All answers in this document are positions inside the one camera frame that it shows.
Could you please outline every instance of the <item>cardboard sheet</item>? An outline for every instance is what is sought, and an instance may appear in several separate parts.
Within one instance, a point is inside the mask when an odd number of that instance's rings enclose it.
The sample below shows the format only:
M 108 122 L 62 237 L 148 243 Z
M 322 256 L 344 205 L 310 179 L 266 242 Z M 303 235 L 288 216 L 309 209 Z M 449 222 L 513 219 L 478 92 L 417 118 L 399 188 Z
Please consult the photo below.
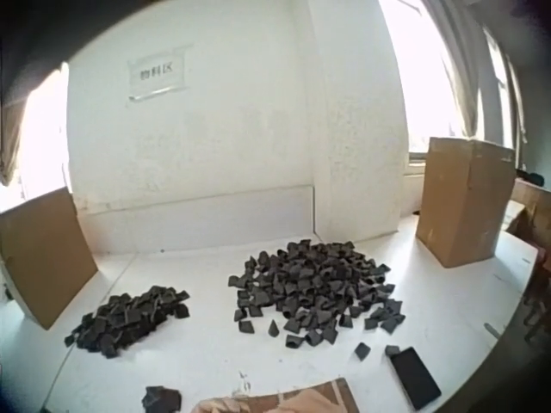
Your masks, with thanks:
M 97 271 L 67 188 L 0 214 L 0 256 L 15 300 L 45 329 Z

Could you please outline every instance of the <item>wall baseboard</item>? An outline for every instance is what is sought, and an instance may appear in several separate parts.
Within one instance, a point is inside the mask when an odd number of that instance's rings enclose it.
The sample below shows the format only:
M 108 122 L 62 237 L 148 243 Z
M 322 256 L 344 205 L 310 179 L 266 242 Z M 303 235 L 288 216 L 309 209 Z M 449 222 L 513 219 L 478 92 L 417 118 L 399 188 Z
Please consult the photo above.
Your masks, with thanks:
M 153 253 L 313 232 L 313 187 L 184 200 L 78 217 L 94 253 Z

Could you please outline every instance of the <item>black phone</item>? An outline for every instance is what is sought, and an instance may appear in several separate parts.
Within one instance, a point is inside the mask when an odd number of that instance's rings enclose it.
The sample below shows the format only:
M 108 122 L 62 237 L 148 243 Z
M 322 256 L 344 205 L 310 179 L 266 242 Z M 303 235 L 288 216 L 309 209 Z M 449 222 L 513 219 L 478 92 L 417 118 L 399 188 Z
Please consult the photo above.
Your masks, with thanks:
M 390 361 L 393 363 L 394 370 L 402 382 L 402 387 L 404 387 L 413 409 L 421 410 L 442 396 L 436 381 L 413 347 L 391 355 Z

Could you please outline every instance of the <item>cardboard box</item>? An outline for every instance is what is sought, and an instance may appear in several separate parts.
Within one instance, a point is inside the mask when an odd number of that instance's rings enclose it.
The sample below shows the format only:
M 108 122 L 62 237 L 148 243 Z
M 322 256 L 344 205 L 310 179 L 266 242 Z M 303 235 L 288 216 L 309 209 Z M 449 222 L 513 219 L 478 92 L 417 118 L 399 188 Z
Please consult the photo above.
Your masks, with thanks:
M 67 188 L 0 214 L 0 256 L 14 299 L 47 330 L 97 272 Z
M 526 206 L 526 217 L 517 235 L 551 251 L 551 192 L 517 179 L 511 198 Z
M 479 140 L 430 140 L 417 237 L 444 267 L 493 256 L 514 159 L 513 150 Z

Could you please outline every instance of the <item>sign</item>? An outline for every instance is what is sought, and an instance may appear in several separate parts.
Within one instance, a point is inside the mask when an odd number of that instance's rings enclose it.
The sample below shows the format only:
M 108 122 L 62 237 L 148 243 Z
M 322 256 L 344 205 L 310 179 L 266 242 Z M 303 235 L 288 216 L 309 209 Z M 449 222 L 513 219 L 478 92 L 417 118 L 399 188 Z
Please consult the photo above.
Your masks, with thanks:
M 184 89 L 184 56 L 187 47 L 128 62 L 130 100 L 139 101 L 172 90 Z

